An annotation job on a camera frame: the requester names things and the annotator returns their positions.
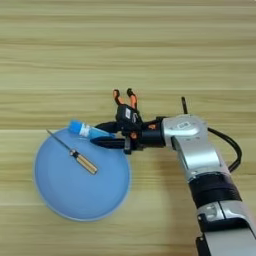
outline wood grain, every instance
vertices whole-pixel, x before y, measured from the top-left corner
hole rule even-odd
[[[125,204],[102,221],[47,209],[33,182],[37,149],[71,118],[112,120],[112,89],[133,87],[145,120],[191,112],[234,137],[234,180],[256,216],[256,15],[253,0],[0,1],[0,254],[196,255],[195,206],[166,149],[130,157]],[[211,136],[227,162],[234,154]]]

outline black wire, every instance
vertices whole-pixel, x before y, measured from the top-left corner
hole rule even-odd
[[[230,172],[233,172],[235,169],[238,168],[238,166],[241,164],[241,160],[242,160],[242,149],[240,148],[240,146],[237,144],[237,142],[235,142],[231,137],[229,137],[228,135],[219,132],[215,129],[212,129],[210,127],[208,127],[208,131],[219,136],[221,139],[225,140],[236,152],[237,158],[236,160],[228,167]]]

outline round blue plate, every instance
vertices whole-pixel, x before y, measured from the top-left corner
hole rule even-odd
[[[67,129],[55,134],[94,163],[98,172],[90,174],[49,137],[39,149],[34,168],[43,200],[59,215],[76,221],[95,221],[111,214],[130,186],[130,167],[123,151],[98,147]]]

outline silver robot arm segment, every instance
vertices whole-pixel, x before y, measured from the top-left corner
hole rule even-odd
[[[162,121],[165,144],[177,151],[197,207],[199,256],[255,256],[256,224],[207,128],[189,114]]]

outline screwdriver handle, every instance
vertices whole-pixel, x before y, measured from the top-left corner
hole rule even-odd
[[[70,155],[73,156],[76,161],[81,164],[86,170],[88,170],[91,174],[96,174],[97,167],[92,164],[88,159],[86,159],[83,155],[77,152],[75,149],[70,151]]]

